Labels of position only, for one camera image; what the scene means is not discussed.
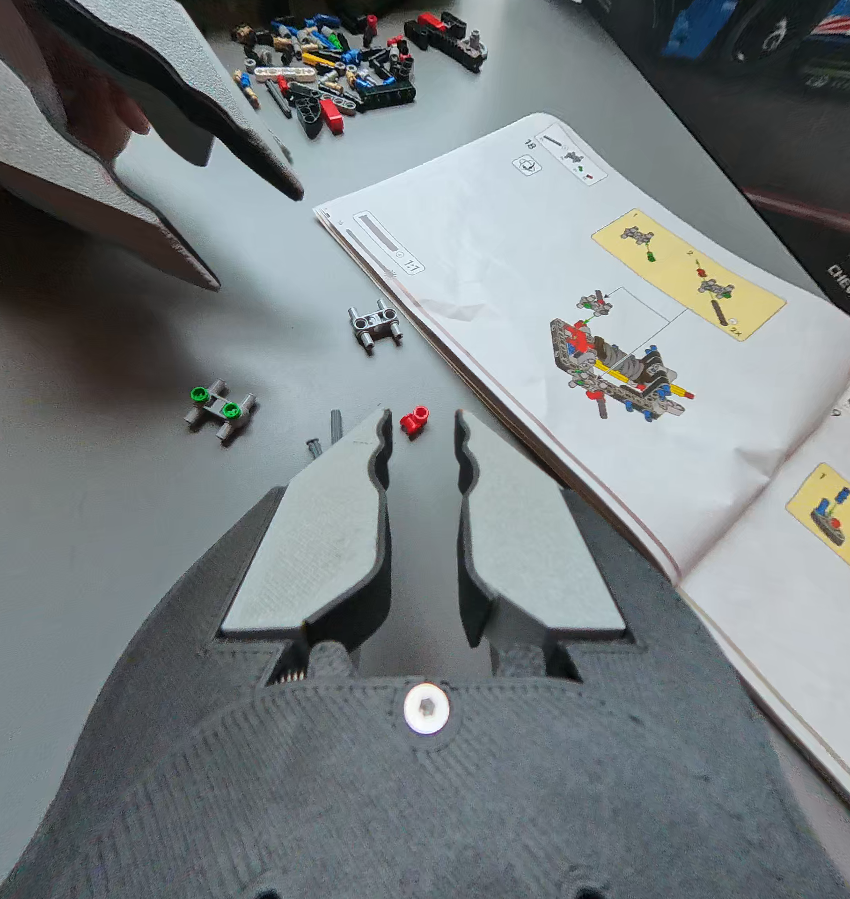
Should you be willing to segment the plain grey lego connector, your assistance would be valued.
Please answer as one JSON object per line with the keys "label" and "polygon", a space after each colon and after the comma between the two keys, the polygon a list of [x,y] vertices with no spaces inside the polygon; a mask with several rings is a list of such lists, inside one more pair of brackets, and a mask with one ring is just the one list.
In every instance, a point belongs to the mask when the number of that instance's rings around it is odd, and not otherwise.
{"label": "plain grey lego connector", "polygon": [[355,308],[348,309],[350,325],[354,336],[366,354],[374,355],[374,345],[382,339],[391,339],[396,346],[400,346],[403,333],[396,309],[389,306],[385,298],[377,300],[376,309],[373,312],[360,314]]}

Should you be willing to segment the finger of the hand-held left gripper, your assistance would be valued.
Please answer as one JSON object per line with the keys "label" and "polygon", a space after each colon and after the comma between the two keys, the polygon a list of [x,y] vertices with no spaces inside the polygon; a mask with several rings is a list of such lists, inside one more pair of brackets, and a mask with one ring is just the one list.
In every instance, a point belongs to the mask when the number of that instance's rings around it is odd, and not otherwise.
{"label": "finger of the hand-held left gripper", "polygon": [[304,188],[265,122],[180,2],[40,1],[43,19],[134,100],[186,162],[208,164],[215,140],[288,198]]}
{"label": "finger of the hand-held left gripper", "polygon": [[217,291],[220,280],[112,164],[68,134],[56,87],[32,39],[0,55],[0,186],[82,231],[114,242],[152,267]]}

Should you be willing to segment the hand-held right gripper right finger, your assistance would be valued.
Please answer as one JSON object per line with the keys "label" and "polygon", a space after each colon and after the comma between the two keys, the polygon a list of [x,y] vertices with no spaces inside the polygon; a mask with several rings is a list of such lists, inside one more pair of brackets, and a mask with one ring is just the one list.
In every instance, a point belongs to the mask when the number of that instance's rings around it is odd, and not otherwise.
{"label": "hand-held right gripper right finger", "polygon": [[623,637],[623,615],[554,478],[462,409],[454,454],[458,604],[469,646]]}

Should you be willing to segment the black race car lego box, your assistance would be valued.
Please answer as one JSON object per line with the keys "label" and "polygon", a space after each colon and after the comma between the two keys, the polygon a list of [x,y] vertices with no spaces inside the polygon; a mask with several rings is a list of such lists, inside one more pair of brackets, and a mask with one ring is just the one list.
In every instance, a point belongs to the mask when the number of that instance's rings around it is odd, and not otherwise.
{"label": "black race car lego box", "polygon": [[850,1],[584,6],[850,315]]}

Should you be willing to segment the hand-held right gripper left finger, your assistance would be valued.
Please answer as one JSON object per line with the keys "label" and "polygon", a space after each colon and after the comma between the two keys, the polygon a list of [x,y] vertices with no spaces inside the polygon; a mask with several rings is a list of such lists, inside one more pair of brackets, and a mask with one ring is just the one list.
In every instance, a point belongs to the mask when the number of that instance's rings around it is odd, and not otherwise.
{"label": "hand-held right gripper left finger", "polygon": [[220,626],[353,653],[386,621],[393,416],[376,409],[290,480]]}

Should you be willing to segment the person's left hand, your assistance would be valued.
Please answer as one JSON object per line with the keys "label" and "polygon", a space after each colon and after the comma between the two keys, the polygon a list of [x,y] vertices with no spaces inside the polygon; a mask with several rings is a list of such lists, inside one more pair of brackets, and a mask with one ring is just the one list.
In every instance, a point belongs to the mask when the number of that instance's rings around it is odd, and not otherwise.
{"label": "person's left hand", "polygon": [[14,1],[14,6],[36,39],[59,94],[67,130],[76,139],[113,161],[132,134],[149,133],[150,122],[141,107],[50,24],[34,2]]}

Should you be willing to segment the pile of loose lego pieces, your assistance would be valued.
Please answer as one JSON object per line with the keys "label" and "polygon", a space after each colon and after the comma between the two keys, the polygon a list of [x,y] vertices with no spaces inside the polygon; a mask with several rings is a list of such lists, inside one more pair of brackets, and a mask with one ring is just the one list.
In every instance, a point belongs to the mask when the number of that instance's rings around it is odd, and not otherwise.
{"label": "pile of loose lego pieces", "polygon": [[262,28],[240,23],[229,33],[244,54],[233,80],[251,107],[269,96],[308,140],[339,137],[345,119],[411,105],[416,56],[439,51],[472,74],[489,51],[478,29],[449,10],[419,13],[397,34],[383,34],[375,13],[283,16]]}

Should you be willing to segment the open lego instruction booklet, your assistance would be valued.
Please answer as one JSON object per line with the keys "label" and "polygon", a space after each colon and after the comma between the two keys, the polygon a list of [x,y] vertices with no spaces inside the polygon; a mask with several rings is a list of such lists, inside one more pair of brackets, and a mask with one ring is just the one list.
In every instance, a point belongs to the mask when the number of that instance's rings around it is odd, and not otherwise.
{"label": "open lego instruction booklet", "polygon": [[850,801],[850,317],[545,113],[315,214]]}

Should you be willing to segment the grey lego connector green pins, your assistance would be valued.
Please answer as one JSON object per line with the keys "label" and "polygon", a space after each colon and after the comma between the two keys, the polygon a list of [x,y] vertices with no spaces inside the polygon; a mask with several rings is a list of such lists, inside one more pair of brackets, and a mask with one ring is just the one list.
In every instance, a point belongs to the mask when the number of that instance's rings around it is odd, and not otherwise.
{"label": "grey lego connector green pins", "polygon": [[185,425],[196,432],[205,423],[215,422],[217,440],[224,446],[230,445],[247,427],[258,407],[258,398],[253,393],[240,400],[230,398],[227,383],[221,378],[209,385],[193,387],[189,397],[191,407],[183,418]]}

